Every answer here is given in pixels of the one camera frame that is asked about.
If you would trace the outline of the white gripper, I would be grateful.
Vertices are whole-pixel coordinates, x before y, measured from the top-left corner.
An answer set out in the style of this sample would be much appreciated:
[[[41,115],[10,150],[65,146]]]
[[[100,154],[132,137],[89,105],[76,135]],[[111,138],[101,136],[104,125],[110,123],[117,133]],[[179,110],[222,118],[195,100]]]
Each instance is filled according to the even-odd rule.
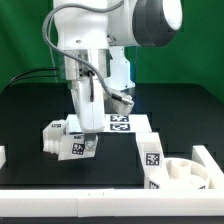
[[[73,80],[72,100],[78,121],[83,132],[101,132],[105,127],[103,89],[97,79],[90,85],[90,79]],[[84,143],[88,149],[97,147],[96,133],[85,133]]]

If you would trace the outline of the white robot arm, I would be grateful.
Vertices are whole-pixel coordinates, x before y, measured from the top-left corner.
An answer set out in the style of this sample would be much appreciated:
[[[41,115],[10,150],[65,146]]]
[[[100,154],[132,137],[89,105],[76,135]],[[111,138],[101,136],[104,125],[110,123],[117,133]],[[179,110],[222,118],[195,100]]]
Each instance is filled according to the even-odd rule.
[[[128,73],[115,51],[167,45],[182,25],[181,0],[53,0],[53,9],[65,78],[84,144],[92,148],[105,129],[104,100],[121,115],[133,107],[118,86]]]

